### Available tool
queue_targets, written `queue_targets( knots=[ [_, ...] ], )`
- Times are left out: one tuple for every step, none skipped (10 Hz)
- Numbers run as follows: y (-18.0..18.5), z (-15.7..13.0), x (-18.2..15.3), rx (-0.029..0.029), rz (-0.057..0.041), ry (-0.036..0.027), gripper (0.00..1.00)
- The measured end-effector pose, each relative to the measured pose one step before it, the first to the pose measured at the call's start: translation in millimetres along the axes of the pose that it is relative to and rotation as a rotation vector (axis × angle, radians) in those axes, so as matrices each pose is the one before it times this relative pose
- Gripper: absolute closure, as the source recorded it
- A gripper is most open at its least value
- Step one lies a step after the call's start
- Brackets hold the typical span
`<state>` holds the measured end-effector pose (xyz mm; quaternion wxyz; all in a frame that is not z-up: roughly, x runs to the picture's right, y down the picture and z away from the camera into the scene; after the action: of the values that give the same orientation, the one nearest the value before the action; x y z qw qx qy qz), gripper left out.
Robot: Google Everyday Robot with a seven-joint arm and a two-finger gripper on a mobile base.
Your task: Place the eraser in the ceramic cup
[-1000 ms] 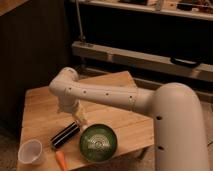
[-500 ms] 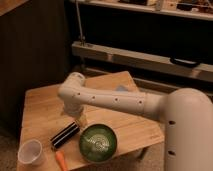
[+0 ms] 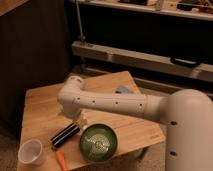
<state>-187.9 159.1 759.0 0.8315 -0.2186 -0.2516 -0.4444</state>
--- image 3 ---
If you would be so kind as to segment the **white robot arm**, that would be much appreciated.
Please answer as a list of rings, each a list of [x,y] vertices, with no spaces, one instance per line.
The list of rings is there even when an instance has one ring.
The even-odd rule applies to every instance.
[[[167,125],[165,171],[213,171],[213,100],[194,89],[167,97],[96,93],[83,89],[84,80],[69,77],[58,94],[66,117],[76,120],[82,108],[161,119]]]

